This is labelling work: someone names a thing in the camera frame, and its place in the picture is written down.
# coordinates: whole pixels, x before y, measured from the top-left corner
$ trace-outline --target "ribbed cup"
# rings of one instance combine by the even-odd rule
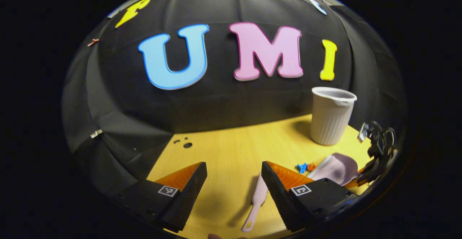
[[[332,87],[314,87],[311,138],[322,145],[340,141],[353,112],[355,94]]]

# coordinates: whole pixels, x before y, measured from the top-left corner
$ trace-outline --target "pink spatula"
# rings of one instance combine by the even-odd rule
[[[258,211],[261,205],[264,203],[266,199],[266,195],[268,193],[268,188],[261,177],[261,173],[258,176],[257,187],[255,188],[254,197],[252,198],[252,210],[250,211],[249,217],[242,226],[242,232],[250,232],[254,228],[255,220],[257,218]]]

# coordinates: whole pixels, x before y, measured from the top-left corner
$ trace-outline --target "letter m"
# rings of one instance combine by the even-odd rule
[[[303,75],[298,45],[298,40],[302,36],[300,30],[287,26],[280,27],[272,43],[252,22],[233,23],[229,30],[237,35],[239,45],[239,68],[234,71],[234,77],[238,81],[259,78],[260,71],[255,67],[254,54],[269,77],[274,74],[281,56],[282,65],[278,68],[280,76],[298,78]]]

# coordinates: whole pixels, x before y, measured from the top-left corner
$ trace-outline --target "orange small toy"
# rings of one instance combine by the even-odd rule
[[[315,168],[316,168],[316,165],[314,165],[313,163],[311,163],[311,164],[308,164],[307,170],[308,170],[308,171],[313,171],[313,170],[315,170]]]

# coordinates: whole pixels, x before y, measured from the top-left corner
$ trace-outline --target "blue letter u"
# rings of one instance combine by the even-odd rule
[[[167,65],[165,43],[170,40],[168,34],[155,35],[142,41],[138,50],[143,53],[149,81],[165,90],[185,88],[199,81],[207,70],[204,34],[208,30],[208,25],[190,25],[178,30],[178,35],[186,38],[189,55],[188,67],[180,71],[171,71]]]

